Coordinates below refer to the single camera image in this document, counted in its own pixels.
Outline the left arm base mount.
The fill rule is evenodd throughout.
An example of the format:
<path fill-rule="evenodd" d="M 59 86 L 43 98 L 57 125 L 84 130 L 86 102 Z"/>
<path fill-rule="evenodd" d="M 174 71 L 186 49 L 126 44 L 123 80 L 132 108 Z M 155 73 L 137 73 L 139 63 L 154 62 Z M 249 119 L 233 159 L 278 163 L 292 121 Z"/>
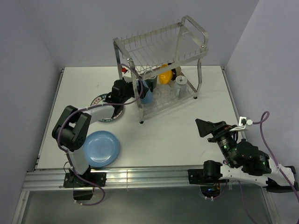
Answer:
<path fill-rule="evenodd" d="M 69 172 L 65 173 L 64 176 L 63 188 L 73 189 L 74 202 L 80 206 L 95 206 L 105 199 L 106 193 L 103 187 L 105 187 L 106 179 L 106 172 L 87 171 L 83 175 L 77 175 L 69 169 Z M 87 201 L 91 200 L 95 189 L 102 192 L 101 198 L 97 202 L 88 203 Z"/>

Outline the brown and black bowl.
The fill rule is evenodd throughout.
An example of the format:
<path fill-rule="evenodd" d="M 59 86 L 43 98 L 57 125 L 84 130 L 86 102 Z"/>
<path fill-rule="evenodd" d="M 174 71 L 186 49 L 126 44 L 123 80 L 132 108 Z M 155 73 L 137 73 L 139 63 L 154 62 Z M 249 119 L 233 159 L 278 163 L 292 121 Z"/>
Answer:
<path fill-rule="evenodd" d="M 172 71 L 172 78 L 171 78 L 172 81 L 175 81 L 177 76 L 180 76 L 182 73 L 182 69 L 180 66 L 172 69 L 171 71 Z"/>

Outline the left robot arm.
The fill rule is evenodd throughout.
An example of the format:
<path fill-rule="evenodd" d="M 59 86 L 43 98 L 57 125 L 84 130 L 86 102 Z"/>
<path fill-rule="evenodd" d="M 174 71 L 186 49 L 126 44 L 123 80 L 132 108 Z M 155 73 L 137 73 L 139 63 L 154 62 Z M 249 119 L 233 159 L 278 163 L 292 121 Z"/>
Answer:
<path fill-rule="evenodd" d="M 71 172 L 75 173 L 74 181 L 79 186 L 86 186 L 91 180 L 90 165 L 83 151 L 89 126 L 101 119 L 109 119 L 118 114 L 122 107 L 135 102 L 135 100 L 128 102 L 130 98 L 142 97 L 147 87 L 141 80 L 137 80 L 136 83 L 138 96 L 135 96 L 133 82 L 127 82 L 124 79 L 116 80 L 103 103 L 81 109 L 69 105 L 65 107 L 55 124 L 52 138 L 66 153 Z"/>

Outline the clear drinking glass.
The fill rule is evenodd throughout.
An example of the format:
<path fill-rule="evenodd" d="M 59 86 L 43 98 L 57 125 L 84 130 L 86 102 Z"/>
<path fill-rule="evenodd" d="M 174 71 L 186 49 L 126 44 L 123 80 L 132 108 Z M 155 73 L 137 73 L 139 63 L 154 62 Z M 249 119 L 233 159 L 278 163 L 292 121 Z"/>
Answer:
<path fill-rule="evenodd" d="M 168 84 L 162 84 L 157 89 L 157 100 L 161 103 L 169 103 L 173 99 L 173 90 Z"/>

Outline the blue plastic cup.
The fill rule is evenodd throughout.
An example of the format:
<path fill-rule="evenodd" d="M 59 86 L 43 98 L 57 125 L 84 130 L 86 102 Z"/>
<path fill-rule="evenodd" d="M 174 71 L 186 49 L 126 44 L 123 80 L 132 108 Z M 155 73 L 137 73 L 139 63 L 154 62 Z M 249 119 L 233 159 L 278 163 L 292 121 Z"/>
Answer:
<path fill-rule="evenodd" d="M 138 94 L 141 92 L 141 84 L 139 80 L 136 81 Z M 140 101 L 143 105 L 150 104 L 153 101 L 153 94 L 145 81 L 142 81 L 143 91 L 140 96 Z"/>

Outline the orange bowl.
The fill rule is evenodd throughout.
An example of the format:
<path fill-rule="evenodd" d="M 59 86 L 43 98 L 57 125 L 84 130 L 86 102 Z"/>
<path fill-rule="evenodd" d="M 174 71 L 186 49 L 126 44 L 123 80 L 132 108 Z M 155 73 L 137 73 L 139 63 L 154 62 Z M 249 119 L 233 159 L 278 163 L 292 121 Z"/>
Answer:
<path fill-rule="evenodd" d="M 168 70 L 158 75 L 160 84 L 168 84 L 173 78 L 173 71 Z"/>

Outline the grey ceramic cup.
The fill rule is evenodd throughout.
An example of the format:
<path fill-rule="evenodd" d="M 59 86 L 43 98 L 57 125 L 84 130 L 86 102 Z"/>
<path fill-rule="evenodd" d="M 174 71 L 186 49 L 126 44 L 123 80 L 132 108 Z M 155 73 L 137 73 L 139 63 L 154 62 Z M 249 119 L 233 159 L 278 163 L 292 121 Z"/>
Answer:
<path fill-rule="evenodd" d="M 177 76 L 174 85 L 174 95 L 177 98 L 182 98 L 187 92 L 187 78 L 185 76 Z"/>

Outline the dark green mug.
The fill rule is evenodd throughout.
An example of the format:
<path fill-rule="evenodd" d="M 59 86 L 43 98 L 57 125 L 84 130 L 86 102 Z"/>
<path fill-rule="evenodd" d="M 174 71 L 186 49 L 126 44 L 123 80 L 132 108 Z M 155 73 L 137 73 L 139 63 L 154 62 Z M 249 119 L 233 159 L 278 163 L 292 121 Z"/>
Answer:
<path fill-rule="evenodd" d="M 154 89 L 156 88 L 157 86 L 157 76 L 154 76 L 154 77 L 150 77 L 148 79 L 145 80 L 145 83 L 147 84 L 149 90 L 151 92 L 154 91 Z"/>

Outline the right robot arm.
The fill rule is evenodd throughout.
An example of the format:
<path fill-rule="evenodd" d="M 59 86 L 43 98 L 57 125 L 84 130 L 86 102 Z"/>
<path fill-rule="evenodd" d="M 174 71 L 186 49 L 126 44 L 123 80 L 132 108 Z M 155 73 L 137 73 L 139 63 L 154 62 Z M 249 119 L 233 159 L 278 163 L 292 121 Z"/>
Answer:
<path fill-rule="evenodd" d="M 224 156 L 224 162 L 207 160 L 203 168 L 189 174 L 189 182 L 194 184 L 235 180 L 256 184 L 268 192 L 286 193 L 299 190 L 295 181 L 295 167 L 284 167 L 265 152 L 259 150 L 246 139 L 236 140 L 237 134 L 253 125 L 247 117 L 240 117 L 238 125 L 225 121 L 213 123 L 202 119 L 195 120 L 200 137 L 216 143 Z"/>

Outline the white plate green rim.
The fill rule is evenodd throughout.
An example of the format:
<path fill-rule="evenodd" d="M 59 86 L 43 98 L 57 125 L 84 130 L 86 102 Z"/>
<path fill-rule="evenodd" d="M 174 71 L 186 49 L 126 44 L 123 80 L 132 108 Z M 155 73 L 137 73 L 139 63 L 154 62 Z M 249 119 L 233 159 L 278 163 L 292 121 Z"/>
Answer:
<path fill-rule="evenodd" d="M 90 106 L 101 105 L 104 104 L 105 99 L 107 97 L 107 93 L 101 94 L 97 96 L 90 104 Z M 124 112 L 124 106 L 121 105 L 118 109 L 115 109 L 112 113 L 112 109 L 109 109 L 108 106 L 97 107 L 93 110 L 88 111 L 91 114 L 92 119 L 91 123 L 101 122 L 101 123 L 111 123 L 117 119 L 119 119 Z"/>

